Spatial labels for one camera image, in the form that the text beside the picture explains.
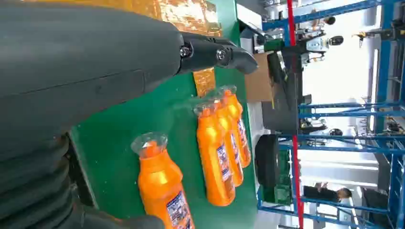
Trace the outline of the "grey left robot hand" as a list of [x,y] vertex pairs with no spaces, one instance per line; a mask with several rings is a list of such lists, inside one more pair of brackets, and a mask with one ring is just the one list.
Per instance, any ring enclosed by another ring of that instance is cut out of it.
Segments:
[[227,39],[133,12],[1,1],[1,228],[163,228],[155,216],[120,220],[77,202],[66,133],[177,74],[215,66],[250,74],[257,62]]

